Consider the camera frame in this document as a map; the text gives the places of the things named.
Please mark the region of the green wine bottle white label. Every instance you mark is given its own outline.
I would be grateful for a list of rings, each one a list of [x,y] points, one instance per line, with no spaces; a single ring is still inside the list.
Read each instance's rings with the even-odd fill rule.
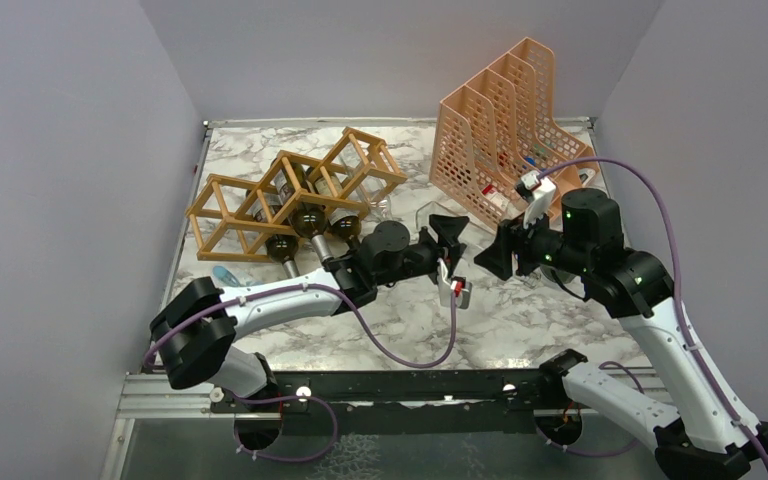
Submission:
[[[340,180],[334,174],[331,174],[328,179],[325,175],[320,175],[312,181],[312,185],[318,194],[336,197],[336,194],[331,191],[328,182],[331,182],[337,193],[342,192]],[[335,207],[327,215],[327,219],[328,231],[333,236],[346,243],[350,250],[359,247],[362,223],[357,211]]]

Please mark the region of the wooden wine rack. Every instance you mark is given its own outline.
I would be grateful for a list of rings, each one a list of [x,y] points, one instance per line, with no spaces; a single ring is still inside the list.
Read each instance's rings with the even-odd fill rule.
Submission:
[[[347,146],[352,146],[362,159],[363,166],[358,178],[349,179],[347,169],[338,160],[341,151]],[[299,235],[288,222],[289,213],[298,203],[322,205],[326,214],[330,214],[335,207],[354,210],[363,220],[369,213],[369,207],[363,201],[353,199],[351,194],[367,175],[387,183],[381,196],[389,195],[407,180],[384,139],[351,127],[343,129],[340,139],[321,159],[285,150],[279,151],[277,158],[282,161],[287,175],[292,174],[292,164],[300,164],[313,192],[303,192],[299,183],[292,178],[296,193],[286,204],[281,202],[279,212],[272,215],[264,194],[278,196],[272,180],[279,165],[272,164],[256,181],[219,174],[208,175],[204,188],[186,211],[199,260],[268,263],[270,259],[266,254],[265,241],[271,234]],[[328,179],[331,174],[340,180],[342,192],[337,193],[331,182],[328,182],[336,197],[318,194],[312,181],[320,175]],[[267,223],[257,222],[249,214],[255,200],[259,200],[266,209]]]

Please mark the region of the clear round glass bottle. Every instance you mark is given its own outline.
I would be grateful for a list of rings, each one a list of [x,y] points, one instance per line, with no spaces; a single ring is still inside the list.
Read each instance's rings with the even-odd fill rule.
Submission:
[[[534,276],[541,286],[568,286],[575,279],[573,274],[545,265],[539,266]]]

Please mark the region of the dark wine bottle black neck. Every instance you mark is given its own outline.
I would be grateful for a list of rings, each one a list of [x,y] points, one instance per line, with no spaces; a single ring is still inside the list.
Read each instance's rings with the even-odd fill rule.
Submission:
[[[278,158],[273,160],[273,164],[280,166],[272,183],[277,189],[278,197],[283,204],[286,204],[297,191],[292,183],[292,178],[299,183],[303,192],[313,192],[312,186],[308,182],[300,164],[291,165],[291,175],[286,174],[283,163]],[[297,234],[310,241],[313,250],[321,262],[334,257],[325,237],[328,221],[322,205],[305,202],[298,203],[289,213],[288,222]]]

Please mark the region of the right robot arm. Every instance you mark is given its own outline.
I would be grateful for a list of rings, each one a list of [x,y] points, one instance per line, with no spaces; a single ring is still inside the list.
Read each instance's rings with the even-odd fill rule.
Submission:
[[[583,188],[563,195],[562,227],[547,218],[501,222],[477,265],[507,280],[541,266],[578,276],[587,299],[620,322],[651,362],[670,395],[654,400],[618,381],[574,350],[541,364],[539,398],[560,407],[576,402],[630,433],[671,479],[738,479],[768,458],[768,422],[727,387],[693,330],[682,323],[674,282],[654,255],[624,244],[619,205]]]

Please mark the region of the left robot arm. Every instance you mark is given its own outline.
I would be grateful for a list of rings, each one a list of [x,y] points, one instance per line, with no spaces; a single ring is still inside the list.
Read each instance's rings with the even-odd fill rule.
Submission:
[[[237,340],[295,320],[352,312],[376,300],[380,287],[427,276],[440,300],[464,308],[470,283],[454,274],[466,245],[466,216],[432,214],[413,241],[405,225],[383,221],[354,249],[320,268],[287,280],[219,288],[208,277],[191,281],[150,322],[144,363],[161,361],[172,388],[209,383],[237,396],[250,410],[273,401],[275,378],[260,353]]]

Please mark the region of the green wine bottle silver neck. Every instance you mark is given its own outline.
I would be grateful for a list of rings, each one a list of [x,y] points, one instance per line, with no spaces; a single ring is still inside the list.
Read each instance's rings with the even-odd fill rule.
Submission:
[[[277,214],[282,207],[280,198],[277,195],[269,193],[265,193],[264,198],[271,214]],[[249,209],[249,214],[257,222],[268,222],[266,209],[259,200],[254,201]],[[267,256],[273,262],[280,264],[288,277],[294,278],[300,275],[295,262],[295,255],[298,252],[299,247],[298,240],[295,236],[271,234],[265,241],[265,247]]]

